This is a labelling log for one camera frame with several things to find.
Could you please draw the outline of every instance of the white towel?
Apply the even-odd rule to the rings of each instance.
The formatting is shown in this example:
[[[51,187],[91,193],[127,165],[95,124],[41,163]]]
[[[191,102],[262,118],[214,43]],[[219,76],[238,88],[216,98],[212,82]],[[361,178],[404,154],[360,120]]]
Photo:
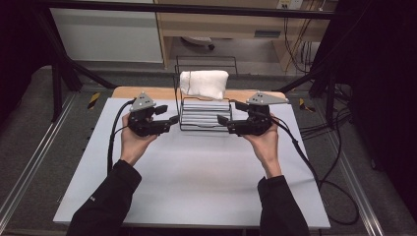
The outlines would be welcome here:
[[[225,71],[184,71],[180,75],[181,91],[222,100],[229,74]]]

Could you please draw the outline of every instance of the person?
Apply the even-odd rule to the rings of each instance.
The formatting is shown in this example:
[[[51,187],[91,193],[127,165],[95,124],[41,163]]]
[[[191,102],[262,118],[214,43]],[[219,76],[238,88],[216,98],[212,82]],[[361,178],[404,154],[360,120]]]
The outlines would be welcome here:
[[[123,116],[123,127],[129,114]],[[123,129],[120,159],[89,199],[74,213],[67,235],[118,235],[142,176],[133,167],[157,136],[139,137]],[[258,184],[262,203],[260,234],[309,235],[303,214],[282,175],[278,161],[278,132],[273,124],[260,136],[246,135],[266,176]]]

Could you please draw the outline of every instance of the hand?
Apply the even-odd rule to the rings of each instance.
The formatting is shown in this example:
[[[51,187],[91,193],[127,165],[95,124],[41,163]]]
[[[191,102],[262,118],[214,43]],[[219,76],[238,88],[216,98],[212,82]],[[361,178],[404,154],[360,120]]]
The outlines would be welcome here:
[[[267,178],[282,175],[281,167],[278,162],[278,127],[273,124],[260,136],[242,136],[249,141],[254,148],[255,155],[261,162]]]
[[[128,125],[129,113],[122,118],[123,127]],[[148,145],[156,140],[157,135],[151,135],[147,137],[139,137],[128,127],[122,131],[122,153],[120,159],[125,160],[130,165],[134,166],[135,163],[141,158],[141,156],[147,150]]]

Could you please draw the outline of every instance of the gray floor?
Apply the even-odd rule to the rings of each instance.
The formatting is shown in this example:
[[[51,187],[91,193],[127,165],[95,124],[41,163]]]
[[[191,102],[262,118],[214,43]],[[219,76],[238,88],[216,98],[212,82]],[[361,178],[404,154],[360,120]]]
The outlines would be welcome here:
[[[295,80],[301,74],[294,71],[283,73],[273,55],[271,44],[265,40],[217,39],[215,50],[190,45],[177,39],[174,41],[172,58],[175,55],[233,55],[238,60],[240,78],[228,81],[230,89],[277,89]],[[90,63],[91,68],[109,82],[121,86],[171,87],[172,68],[143,64],[121,65]],[[83,78],[86,84],[81,92],[76,92],[74,106],[68,114],[62,129],[34,175],[25,195],[17,206],[6,227],[6,234],[18,232],[21,235],[60,235],[67,227],[52,222],[59,206],[57,202],[65,194],[72,175],[82,157],[83,150],[89,142],[89,136],[95,126],[100,111],[112,90],[98,89],[96,85]],[[306,93],[309,83],[290,92],[288,97],[293,104],[294,113],[300,127],[322,124],[318,112],[299,109],[299,98],[305,99],[308,106],[324,102],[323,99],[312,100]],[[101,92],[93,110],[87,105],[94,91]],[[32,83],[26,92],[22,104],[11,114],[0,128],[0,203],[5,203],[7,196],[24,171],[30,157],[46,133],[52,117],[51,76],[48,70],[39,70],[33,75]],[[417,235],[416,223],[395,192],[384,172],[371,168],[370,159],[362,146],[354,124],[346,123],[341,127],[343,151],[352,164],[355,173],[372,205],[385,235]],[[319,176],[331,166],[334,149],[328,136],[304,142],[307,154],[317,169]],[[348,190],[345,178],[337,167],[329,180]],[[354,215],[352,204],[338,191],[330,187],[323,188],[323,198],[328,213],[340,220],[349,220]],[[368,235],[362,220],[349,226],[331,223],[325,235]]]

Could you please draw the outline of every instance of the cabinet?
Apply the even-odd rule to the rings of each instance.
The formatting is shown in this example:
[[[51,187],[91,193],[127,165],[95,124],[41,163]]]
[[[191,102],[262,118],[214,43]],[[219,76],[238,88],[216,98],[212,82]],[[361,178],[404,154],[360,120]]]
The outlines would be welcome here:
[[[210,5],[274,9],[278,0],[154,0],[156,4]],[[317,1],[305,0],[303,10],[316,10]],[[328,8],[334,9],[335,2]],[[284,19],[270,17],[220,16],[200,14],[157,13],[159,39],[165,67],[169,65],[172,37],[220,37],[220,38],[270,38],[283,71],[287,71],[291,58],[285,47]],[[301,41],[320,42],[328,26],[328,20],[288,19],[287,39],[293,51]]]

